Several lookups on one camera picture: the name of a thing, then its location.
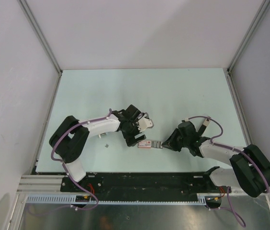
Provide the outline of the white stapler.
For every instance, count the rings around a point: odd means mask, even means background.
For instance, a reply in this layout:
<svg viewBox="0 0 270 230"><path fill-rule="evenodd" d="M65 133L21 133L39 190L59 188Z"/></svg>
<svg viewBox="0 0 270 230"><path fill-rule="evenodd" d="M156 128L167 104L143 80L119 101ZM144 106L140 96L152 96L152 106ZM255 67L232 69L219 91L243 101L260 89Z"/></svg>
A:
<svg viewBox="0 0 270 230"><path fill-rule="evenodd" d="M99 137L99 138L102 138L102 137L104 137L104 136L106 136L106 135L107 135L107 133L105 132L105 133L99 134L98 137Z"/></svg>

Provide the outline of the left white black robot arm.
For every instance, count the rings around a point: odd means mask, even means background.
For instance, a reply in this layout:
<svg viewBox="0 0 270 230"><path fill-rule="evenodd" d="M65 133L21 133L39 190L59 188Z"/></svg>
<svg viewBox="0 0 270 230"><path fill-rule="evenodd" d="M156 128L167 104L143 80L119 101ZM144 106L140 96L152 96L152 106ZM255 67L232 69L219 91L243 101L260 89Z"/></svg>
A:
<svg viewBox="0 0 270 230"><path fill-rule="evenodd" d="M110 109L104 117L82 122L70 115L49 140L52 147L51 159L62 164L66 174L72 179L71 186L81 192L87 188L88 180L79 158L89 138L103 133L121 132L126 145L133 147L145 140L143 132L153 127L154 123L148 113L141 112L132 104L127 109Z"/></svg>

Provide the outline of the red staple box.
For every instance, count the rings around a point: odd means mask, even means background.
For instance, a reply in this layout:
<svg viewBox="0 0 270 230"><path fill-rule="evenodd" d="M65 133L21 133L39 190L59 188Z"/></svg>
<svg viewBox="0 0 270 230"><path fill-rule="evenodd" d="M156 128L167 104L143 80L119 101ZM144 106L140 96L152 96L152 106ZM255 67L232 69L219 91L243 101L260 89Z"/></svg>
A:
<svg viewBox="0 0 270 230"><path fill-rule="evenodd" d="M162 143L162 141L143 140L138 143L137 147L140 149L162 149Z"/></svg>

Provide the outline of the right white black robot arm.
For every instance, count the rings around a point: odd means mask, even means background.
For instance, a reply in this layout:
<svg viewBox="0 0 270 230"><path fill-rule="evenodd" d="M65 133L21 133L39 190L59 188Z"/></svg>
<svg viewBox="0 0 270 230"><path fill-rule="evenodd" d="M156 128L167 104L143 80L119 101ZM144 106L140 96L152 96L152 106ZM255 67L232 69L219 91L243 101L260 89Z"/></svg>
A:
<svg viewBox="0 0 270 230"><path fill-rule="evenodd" d="M203 136L211 120L206 118L199 129L190 120L182 120L170 137L162 143L164 148L180 152L188 149L191 155L209 158L229 166L215 166L207 171L203 188L214 192L220 186L240 188L251 197L258 197L270 190L270 162L254 144L233 147Z"/></svg>

